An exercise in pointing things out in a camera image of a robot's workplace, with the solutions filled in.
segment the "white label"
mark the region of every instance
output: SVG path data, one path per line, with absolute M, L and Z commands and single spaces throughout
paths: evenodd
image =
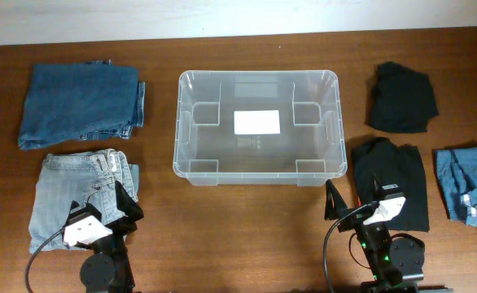
M 391 188 L 397 188 L 397 187 L 398 187 L 398 185 L 396 185 L 396 184 L 389 184 L 387 186 L 382 186 L 382 188 L 384 190 L 391 189 Z
M 470 206 L 470 196 L 468 196 L 468 195 L 463 195 L 463 203 L 465 203 L 465 205 L 466 205 L 467 207 L 469 207 L 469 206 Z
M 116 157 L 113 154 L 110 154 L 110 164 L 112 165 L 112 172 L 117 171 Z
M 235 134 L 280 134 L 278 110 L 235 111 Z

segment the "folded black clothing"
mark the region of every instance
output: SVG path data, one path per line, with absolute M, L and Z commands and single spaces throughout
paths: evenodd
M 389 133 L 427 131 L 428 120 L 438 116 L 428 75 L 394 62 L 378 66 L 373 88 L 374 106 L 370 126 Z
M 397 147 L 388 138 L 375 138 L 352 150 L 352 164 L 361 203 L 373 201 L 373 174 L 384 186 L 397 184 L 405 192 L 405 205 L 387 222 L 388 229 L 429 230 L 427 180 L 417 147 Z

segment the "light blue jeans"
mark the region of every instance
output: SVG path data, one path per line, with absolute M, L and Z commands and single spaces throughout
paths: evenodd
M 437 151 L 436 173 L 450 220 L 477 227 L 477 147 Z
M 73 155 L 48 155 L 36 184 L 33 214 L 28 224 L 32 240 L 30 252 L 61 229 L 73 200 L 81 207 L 92 203 L 106 225 L 123 216 L 117 209 L 115 181 L 121 182 L 129 196 L 138 201 L 139 167 L 128 164 L 125 154 L 112 149 Z M 62 236 L 43 250 L 78 249 L 67 247 Z

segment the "folded clothes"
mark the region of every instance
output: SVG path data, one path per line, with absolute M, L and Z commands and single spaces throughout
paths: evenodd
M 428 120 L 439 115 L 428 76 L 398 63 L 378 66 L 373 96 L 370 126 L 374 129 L 389 133 L 426 132 Z
M 435 165 L 450 220 L 477 227 L 477 147 L 437 151 Z
M 397 184 L 405 192 L 405 205 L 387 222 L 390 230 L 429 230 L 427 179 L 415 146 L 397 147 L 388 138 L 375 138 L 352 150 L 354 183 L 361 203 L 373 199 L 373 174 L 382 184 Z
M 117 209 L 116 181 L 138 201 L 139 167 L 128 164 L 121 151 L 48 155 L 36 184 L 36 199 L 28 224 L 32 236 L 30 252 L 63 227 L 73 200 L 81 207 L 92 203 L 102 213 L 104 225 L 121 218 L 124 213 Z M 60 235 L 43 248 L 54 249 L 80 248 L 67 247 Z
M 69 139 L 128 139 L 144 121 L 138 70 L 112 62 L 36 64 L 18 145 L 31 150 Z

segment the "wire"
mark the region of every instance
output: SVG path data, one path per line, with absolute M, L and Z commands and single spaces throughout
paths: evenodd
M 336 227 L 338 227 L 338 225 L 342 222 L 342 221 L 345 221 L 345 219 L 349 218 L 350 216 L 354 215 L 355 213 L 359 212 L 360 210 L 364 209 L 364 208 L 367 208 L 373 204 L 375 204 L 376 202 L 372 202 L 372 203 L 367 203 L 367 204 L 364 204 L 356 209 L 354 209 L 352 212 L 350 212 L 349 214 L 347 214 L 346 216 L 338 219 L 330 228 L 329 228 L 329 231 L 327 231 L 327 234 L 326 234 L 326 238 L 323 240 L 323 271 L 324 273 L 326 274 L 326 280 L 327 280 L 327 285 L 329 286 L 329 291 L 330 293 L 335 293 L 335 290 L 333 289 L 333 285 L 332 283 L 330 282 L 330 279 L 329 279 L 329 272 L 327 271 L 327 242 L 329 241 L 329 237 L 330 235 L 333 233 L 333 231 L 335 230 Z
M 353 233 L 351 235 L 351 238 L 349 239 L 349 253 L 351 254 L 351 257 L 354 261 L 356 261 L 357 264 L 359 264 L 362 268 L 366 268 L 366 269 L 370 269 L 370 267 L 366 266 L 366 265 L 362 265 L 360 264 L 360 262 L 356 259 L 356 257 L 354 257 L 354 255 L 352 254 L 352 250 L 351 250 L 351 242 L 352 242 L 352 239 L 354 238 L 354 236 L 356 236 L 356 233 Z
M 30 257 L 30 260 L 28 260 L 27 263 L 27 268 L 25 268 L 25 286 L 27 287 L 27 291 L 30 293 L 34 293 L 33 289 L 30 287 L 30 284 L 28 283 L 28 272 L 30 270 L 30 266 L 33 264 L 34 259 L 36 258 L 37 254 L 47 245 L 52 239 L 56 238 L 56 236 L 60 235 L 63 233 L 65 228 L 61 228 L 58 232 L 54 233 L 52 236 L 50 236 L 45 242 L 40 245 L 40 247 L 37 248 L 37 250 L 33 253 L 33 255 Z

